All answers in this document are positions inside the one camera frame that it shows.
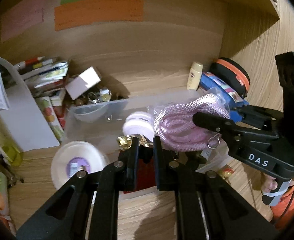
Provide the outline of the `person right hand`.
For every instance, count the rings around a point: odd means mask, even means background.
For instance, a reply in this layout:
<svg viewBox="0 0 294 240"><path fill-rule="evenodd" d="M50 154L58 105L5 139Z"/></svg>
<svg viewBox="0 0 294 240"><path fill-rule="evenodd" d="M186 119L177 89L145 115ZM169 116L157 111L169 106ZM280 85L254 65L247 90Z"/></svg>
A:
<svg viewBox="0 0 294 240"><path fill-rule="evenodd" d="M276 190L278 187L278 183L275 181L275 178L261 173L261 191L263 193L270 193L273 190Z"/></svg>

